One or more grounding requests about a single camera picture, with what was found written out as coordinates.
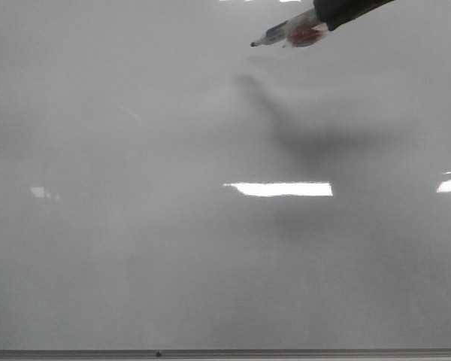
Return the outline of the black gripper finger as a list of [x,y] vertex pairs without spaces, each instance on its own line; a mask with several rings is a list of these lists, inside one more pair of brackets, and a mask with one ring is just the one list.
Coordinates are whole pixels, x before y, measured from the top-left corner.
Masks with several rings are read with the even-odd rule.
[[329,31],[382,7],[392,0],[314,0],[316,15]]

